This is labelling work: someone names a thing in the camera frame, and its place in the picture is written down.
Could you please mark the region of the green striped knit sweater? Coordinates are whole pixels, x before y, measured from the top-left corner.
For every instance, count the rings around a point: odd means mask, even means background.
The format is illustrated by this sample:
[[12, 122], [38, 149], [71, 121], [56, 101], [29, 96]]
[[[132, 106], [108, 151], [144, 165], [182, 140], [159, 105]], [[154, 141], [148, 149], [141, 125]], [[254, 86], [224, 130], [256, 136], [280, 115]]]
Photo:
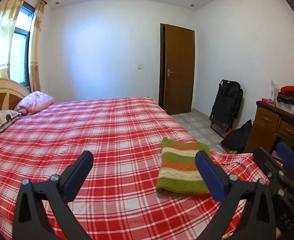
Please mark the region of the green striped knit sweater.
[[209, 147], [201, 142], [182, 143], [163, 138], [161, 166], [155, 190], [170, 196], [210, 194], [195, 164], [195, 157], [199, 151], [211, 155]]

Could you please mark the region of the brown wooden dresser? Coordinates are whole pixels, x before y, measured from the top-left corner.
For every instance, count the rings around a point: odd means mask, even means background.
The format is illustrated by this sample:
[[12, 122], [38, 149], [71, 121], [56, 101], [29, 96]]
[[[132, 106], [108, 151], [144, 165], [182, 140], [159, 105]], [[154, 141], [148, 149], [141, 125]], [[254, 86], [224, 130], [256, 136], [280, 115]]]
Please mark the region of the brown wooden dresser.
[[261, 147], [271, 154], [280, 142], [294, 151], [294, 115], [263, 101], [257, 101], [256, 105], [253, 127], [244, 152], [252, 153]]

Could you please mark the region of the black bag on floor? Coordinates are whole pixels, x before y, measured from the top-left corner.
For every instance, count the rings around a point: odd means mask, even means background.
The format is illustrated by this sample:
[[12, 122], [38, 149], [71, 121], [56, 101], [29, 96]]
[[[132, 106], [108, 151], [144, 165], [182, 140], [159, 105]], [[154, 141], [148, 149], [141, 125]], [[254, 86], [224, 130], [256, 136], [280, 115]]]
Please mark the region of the black bag on floor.
[[220, 145], [226, 152], [243, 153], [252, 127], [252, 121], [248, 120], [240, 128], [229, 132], [221, 141]]

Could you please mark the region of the clutter on dresser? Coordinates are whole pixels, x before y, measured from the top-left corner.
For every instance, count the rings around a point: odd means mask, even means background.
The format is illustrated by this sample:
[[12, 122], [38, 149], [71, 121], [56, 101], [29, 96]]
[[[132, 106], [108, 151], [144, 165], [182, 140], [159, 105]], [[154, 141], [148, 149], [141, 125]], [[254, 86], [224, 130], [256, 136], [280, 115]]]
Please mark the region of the clutter on dresser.
[[270, 86], [270, 98], [262, 98], [261, 101], [294, 114], [294, 86], [279, 88], [273, 80], [270, 81]]

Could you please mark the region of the red plaid bed cover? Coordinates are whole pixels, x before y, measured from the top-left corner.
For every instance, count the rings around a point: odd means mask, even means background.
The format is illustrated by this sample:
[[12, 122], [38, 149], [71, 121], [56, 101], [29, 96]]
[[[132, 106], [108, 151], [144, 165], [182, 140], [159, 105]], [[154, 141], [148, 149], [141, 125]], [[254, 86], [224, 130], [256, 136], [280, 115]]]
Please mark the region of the red plaid bed cover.
[[0, 134], [1, 235], [12, 238], [22, 180], [48, 180], [90, 151], [93, 168], [69, 208], [92, 239], [195, 239], [219, 203], [156, 192], [164, 138], [193, 141], [144, 97], [54, 103], [21, 117]]

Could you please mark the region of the pink pillow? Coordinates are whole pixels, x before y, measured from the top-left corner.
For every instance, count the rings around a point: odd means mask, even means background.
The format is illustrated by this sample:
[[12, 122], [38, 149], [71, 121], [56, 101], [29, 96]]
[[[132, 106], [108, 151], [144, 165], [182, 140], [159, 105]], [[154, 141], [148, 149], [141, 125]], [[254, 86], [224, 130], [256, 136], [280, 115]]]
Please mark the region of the pink pillow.
[[24, 97], [14, 108], [14, 111], [22, 115], [36, 114], [55, 102], [55, 99], [40, 91], [34, 91]]

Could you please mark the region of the cream wooden headboard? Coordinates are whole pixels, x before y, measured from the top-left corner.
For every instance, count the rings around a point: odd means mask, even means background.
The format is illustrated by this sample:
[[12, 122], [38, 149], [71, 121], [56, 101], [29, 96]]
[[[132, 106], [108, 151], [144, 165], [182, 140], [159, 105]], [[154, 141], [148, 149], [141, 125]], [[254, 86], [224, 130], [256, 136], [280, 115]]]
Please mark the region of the cream wooden headboard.
[[30, 92], [19, 83], [0, 78], [0, 110], [14, 110], [16, 105]]

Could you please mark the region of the brown wooden door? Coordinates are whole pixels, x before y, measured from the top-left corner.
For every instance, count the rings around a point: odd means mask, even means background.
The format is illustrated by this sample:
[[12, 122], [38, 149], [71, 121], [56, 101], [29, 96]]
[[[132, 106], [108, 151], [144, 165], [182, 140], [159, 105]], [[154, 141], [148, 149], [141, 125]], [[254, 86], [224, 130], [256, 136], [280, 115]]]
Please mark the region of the brown wooden door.
[[195, 75], [195, 32], [160, 25], [159, 106], [168, 115], [191, 111]]

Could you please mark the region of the window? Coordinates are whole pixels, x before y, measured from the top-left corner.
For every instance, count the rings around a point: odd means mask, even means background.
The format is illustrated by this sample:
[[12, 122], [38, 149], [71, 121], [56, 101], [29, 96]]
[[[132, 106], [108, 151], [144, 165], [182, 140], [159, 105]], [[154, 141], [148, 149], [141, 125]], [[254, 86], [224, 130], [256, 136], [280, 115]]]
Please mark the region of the window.
[[24, 2], [15, 23], [10, 52], [10, 79], [24, 87], [30, 86], [28, 56], [31, 22], [35, 8]]

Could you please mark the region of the right yellow curtain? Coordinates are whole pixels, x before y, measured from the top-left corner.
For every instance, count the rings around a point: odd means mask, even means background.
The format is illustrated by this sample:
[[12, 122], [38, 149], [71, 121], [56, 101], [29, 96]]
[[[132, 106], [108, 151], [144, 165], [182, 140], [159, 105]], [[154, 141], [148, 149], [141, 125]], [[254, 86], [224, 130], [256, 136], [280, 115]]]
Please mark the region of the right yellow curtain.
[[28, 68], [30, 89], [32, 92], [40, 91], [39, 61], [38, 61], [38, 44], [39, 34], [41, 32], [41, 23], [44, 13], [45, 2], [37, 2], [30, 28], [29, 50], [28, 50]]

